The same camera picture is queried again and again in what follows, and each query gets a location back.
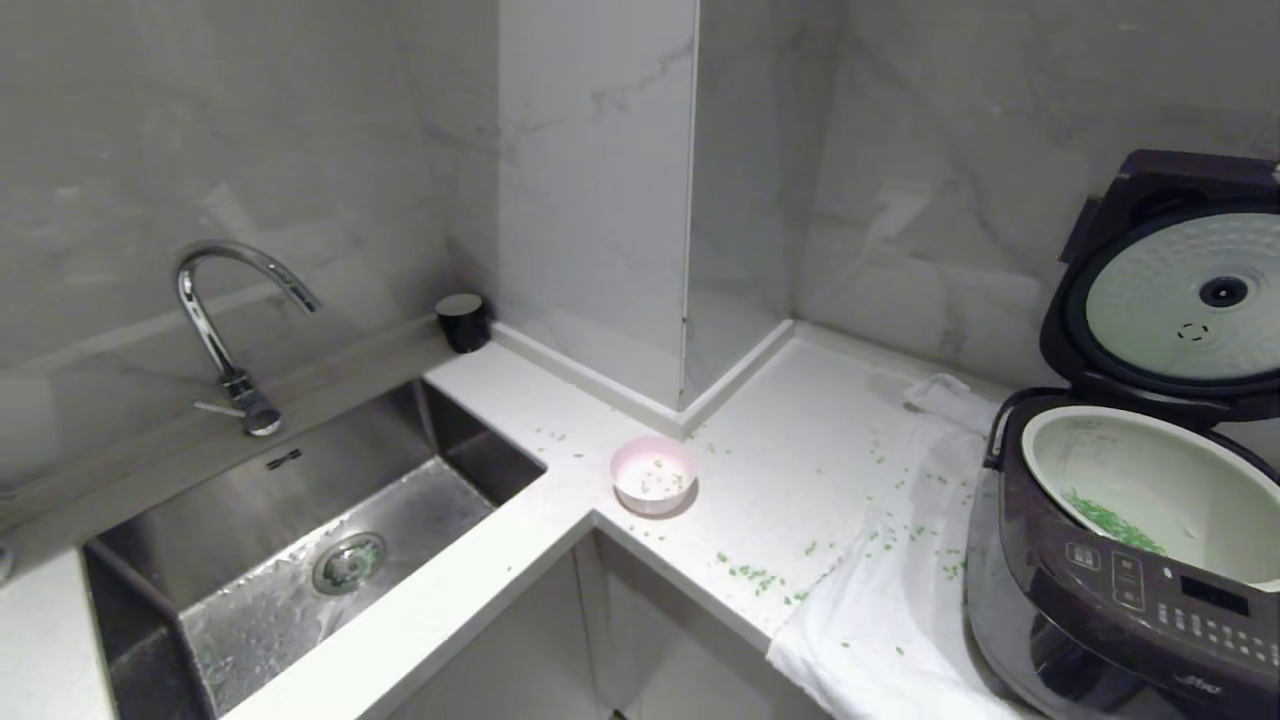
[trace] sink drain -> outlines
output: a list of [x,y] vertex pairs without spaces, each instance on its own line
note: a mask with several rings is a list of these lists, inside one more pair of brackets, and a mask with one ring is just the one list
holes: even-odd
[[360,533],[324,551],[311,573],[311,583],[325,594],[346,594],[365,584],[383,566],[387,541]]

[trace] rice cooker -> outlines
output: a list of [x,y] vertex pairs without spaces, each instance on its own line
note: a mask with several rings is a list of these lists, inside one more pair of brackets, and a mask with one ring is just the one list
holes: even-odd
[[1215,427],[1280,416],[1280,167],[1133,152],[1061,260],[1041,352],[1069,387],[992,428],[977,647],[1051,717],[1275,720],[1280,478]]

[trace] marble wall tile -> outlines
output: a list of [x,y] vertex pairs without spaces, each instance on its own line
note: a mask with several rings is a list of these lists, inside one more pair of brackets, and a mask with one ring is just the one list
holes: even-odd
[[849,3],[801,319],[1014,384],[1056,256],[1138,147],[1280,154],[1271,0]]
[[695,0],[394,8],[461,281],[676,407]]
[[791,316],[845,0],[701,0],[682,406]]
[[376,4],[50,0],[0,9],[0,492],[219,400],[177,251],[278,256],[302,316],[229,261],[202,295],[265,383],[452,287]]

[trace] black cup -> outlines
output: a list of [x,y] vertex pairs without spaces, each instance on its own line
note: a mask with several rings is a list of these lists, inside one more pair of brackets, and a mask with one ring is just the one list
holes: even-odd
[[475,352],[489,342],[489,319],[479,295],[451,295],[435,304],[435,315],[454,352]]

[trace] rice cooker lid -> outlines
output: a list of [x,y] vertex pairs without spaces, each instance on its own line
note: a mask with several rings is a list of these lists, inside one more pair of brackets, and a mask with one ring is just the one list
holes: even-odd
[[1277,178],[1272,161],[1130,155],[1073,233],[1041,336],[1050,365],[1210,424],[1280,416]]

